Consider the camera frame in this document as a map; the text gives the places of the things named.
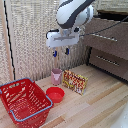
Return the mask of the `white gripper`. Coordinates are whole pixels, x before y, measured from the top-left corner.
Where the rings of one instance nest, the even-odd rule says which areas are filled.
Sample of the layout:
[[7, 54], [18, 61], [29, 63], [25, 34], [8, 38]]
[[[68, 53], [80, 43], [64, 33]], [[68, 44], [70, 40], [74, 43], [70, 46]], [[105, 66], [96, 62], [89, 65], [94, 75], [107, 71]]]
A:
[[[77, 44], [79, 41], [79, 31], [80, 29], [78, 27], [73, 29], [50, 30], [46, 34], [46, 45], [49, 48], [54, 48]], [[69, 48], [66, 48], [65, 54], [69, 55], [69, 53]], [[56, 49], [53, 49], [53, 57], [57, 57]]]

